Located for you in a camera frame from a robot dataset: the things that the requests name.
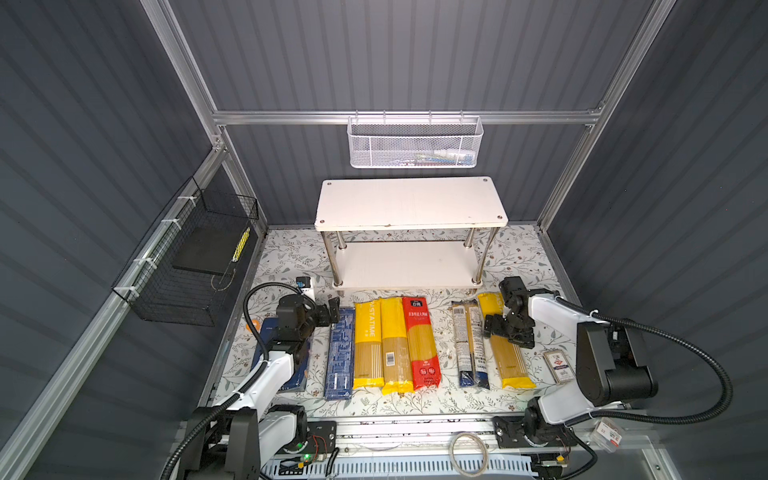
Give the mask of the clear blue spaghetti pack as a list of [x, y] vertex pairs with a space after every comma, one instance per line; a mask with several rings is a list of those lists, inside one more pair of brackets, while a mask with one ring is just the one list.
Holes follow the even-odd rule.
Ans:
[[476, 300], [452, 302], [459, 386], [489, 389], [483, 317]]

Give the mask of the red spaghetti pack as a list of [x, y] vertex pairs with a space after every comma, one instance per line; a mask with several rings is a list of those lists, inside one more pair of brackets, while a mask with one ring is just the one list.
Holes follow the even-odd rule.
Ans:
[[426, 299], [403, 297], [402, 304], [414, 389], [438, 387], [442, 374]]

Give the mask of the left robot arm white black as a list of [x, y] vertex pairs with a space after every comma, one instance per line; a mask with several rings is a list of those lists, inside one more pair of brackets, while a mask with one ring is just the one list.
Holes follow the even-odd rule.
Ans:
[[340, 316], [337, 297], [320, 305], [303, 294], [282, 297], [273, 324], [257, 333], [256, 366], [225, 399], [193, 412], [161, 477], [265, 479], [264, 465], [309, 433], [305, 409], [275, 397], [306, 363], [314, 330]]

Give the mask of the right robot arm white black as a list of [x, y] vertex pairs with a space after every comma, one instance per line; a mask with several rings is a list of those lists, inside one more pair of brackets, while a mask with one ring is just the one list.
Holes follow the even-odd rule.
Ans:
[[657, 394], [640, 332], [599, 320], [596, 311], [579, 311], [555, 291], [529, 289], [518, 276], [501, 280], [499, 289], [507, 313], [485, 316], [486, 337], [532, 349], [541, 321], [576, 343], [574, 378], [529, 402], [522, 421], [527, 439], [544, 443], [557, 427], [583, 414], [591, 418], [606, 405]]

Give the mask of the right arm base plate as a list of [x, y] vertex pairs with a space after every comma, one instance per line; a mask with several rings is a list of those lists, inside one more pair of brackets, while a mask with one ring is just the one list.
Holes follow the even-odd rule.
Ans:
[[492, 424], [501, 448], [570, 448], [577, 445], [562, 425], [548, 424], [536, 416], [494, 416]]

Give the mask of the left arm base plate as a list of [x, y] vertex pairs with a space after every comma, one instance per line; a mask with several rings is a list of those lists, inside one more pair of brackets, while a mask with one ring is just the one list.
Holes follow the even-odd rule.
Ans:
[[306, 435], [281, 448], [278, 454], [330, 454], [336, 448], [337, 427], [336, 421], [310, 421]]

